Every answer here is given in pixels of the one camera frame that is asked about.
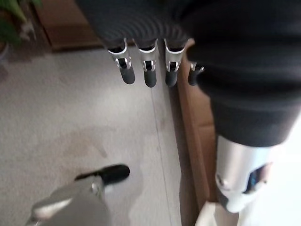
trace robotic hand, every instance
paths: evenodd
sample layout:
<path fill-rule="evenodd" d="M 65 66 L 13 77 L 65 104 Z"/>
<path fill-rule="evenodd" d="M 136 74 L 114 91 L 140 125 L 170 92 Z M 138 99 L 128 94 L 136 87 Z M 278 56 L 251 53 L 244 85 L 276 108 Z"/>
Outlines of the robotic hand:
<path fill-rule="evenodd" d="M 127 84 L 135 81 L 127 39 L 139 48 L 149 87 L 156 84 L 157 39 L 165 40 L 169 87 L 176 84 L 187 39 L 194 39 L 187 50 L 192 62 L 188 82 L 198 84 L 211 100 L 218 197 L 226 210 L 241 211 L 267 183 L 271 153 L 300 112 L 301 2 L 76 2 Z"/>

